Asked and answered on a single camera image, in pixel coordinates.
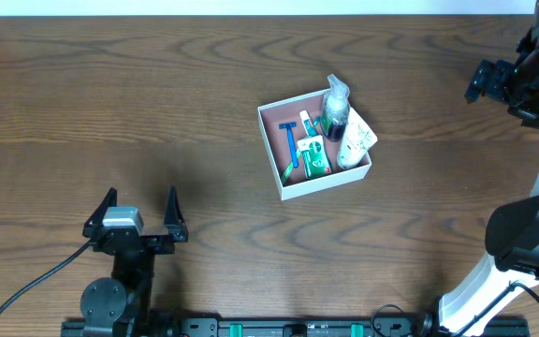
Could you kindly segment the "clear pump soap bottle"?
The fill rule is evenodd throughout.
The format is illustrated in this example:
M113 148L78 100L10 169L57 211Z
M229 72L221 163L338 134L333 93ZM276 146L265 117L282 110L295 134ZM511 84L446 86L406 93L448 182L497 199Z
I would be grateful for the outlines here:
M331 142L342 139L350 111L350 89L334 74L328 75L329 92L324 95L320 125Z

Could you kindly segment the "Colgate toothpaste tube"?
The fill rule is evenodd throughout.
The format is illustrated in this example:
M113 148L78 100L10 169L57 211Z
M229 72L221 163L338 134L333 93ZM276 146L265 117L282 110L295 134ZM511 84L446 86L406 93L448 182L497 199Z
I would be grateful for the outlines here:
M315 125L314 121L312 120L309 112L307 110L302 110L299 113L299 116L300 116L300 119L301 119L302 124L304 126L306 135L308 137L317 136L318 133L317 133L317 130L316 130L316 125Z

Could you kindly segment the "green Dettol soap box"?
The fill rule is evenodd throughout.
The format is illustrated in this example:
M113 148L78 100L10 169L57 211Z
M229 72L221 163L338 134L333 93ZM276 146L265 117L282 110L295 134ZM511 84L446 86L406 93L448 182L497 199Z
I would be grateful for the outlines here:
M297 146L302 155L307 180L324 177L332 173L322 136L301 139L297 142Z

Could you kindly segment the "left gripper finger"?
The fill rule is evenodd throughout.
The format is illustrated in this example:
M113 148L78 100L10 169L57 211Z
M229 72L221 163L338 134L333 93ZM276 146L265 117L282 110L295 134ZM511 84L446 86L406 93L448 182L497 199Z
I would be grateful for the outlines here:
M84 223L82 236L91 239L94 232L103 226L103 219L110 207L117 206L117 190L111 187L95 211Z
M171 186L164 215L164 226L174 242L187 242L189 231L180 209L177 189Z

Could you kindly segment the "white leaf-print lotion tube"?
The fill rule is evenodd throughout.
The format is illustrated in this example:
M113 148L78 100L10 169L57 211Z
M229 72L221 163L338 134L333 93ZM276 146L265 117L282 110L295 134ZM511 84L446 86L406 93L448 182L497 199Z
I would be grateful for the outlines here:
M337 165L341 170L355 168L378 141L377 136L363 118L351 108L348 122L337 154Z

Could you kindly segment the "green white toothbrush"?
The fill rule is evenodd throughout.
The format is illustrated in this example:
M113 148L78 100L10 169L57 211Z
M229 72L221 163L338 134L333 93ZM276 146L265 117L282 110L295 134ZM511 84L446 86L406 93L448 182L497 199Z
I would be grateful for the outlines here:
M297 156L298 156L298 159L300 158L300 151L298 150L297 148ZM293 172L294 168L293 168L293 165L292 163L290 163L286 169L284 170L284 173L282 174L281 176L281 184L282 185L285 185L286 182L288 181L288 179L290 178L292 172Z

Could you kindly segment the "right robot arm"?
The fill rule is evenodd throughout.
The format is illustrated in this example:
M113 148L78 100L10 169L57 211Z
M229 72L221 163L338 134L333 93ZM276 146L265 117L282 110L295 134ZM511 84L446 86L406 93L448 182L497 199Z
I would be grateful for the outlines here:
M525 127L539 129L539 2L518 42L514 63L482 61L465 94L503 103ZM488 219L486 252L465 279L442 295L415 328L416 336L527 336L524 318L500 311L522 293L539 304L539 171L528 198L498 207Z

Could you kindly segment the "blue disposable razor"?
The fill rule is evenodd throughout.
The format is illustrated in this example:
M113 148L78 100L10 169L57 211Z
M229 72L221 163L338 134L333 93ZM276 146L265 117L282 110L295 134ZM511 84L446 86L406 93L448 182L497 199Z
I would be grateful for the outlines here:
M299 167L299 160L297 156L297 148L294 138L294 132L293 129L297 127L296 122L287 122L279 124L280 129L285 129L287 133L287 140L288 140L288 147L291 157L291 163L293 165L294 169L297 169Z

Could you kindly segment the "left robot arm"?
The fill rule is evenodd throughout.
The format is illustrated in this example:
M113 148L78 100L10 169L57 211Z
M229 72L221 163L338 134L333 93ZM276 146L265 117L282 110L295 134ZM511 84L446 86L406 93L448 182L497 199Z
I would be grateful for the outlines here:
M96 253L113 257L109 277L91 282L83 291L80 310L85 320L83 336L171 336L169 318L151 311L154 262L172 255L175 245L187 242L177 190L171 187L165 209L165 234L145 235L144 221L136 207L117 204L118 192L111 187L85 222L82 235Z

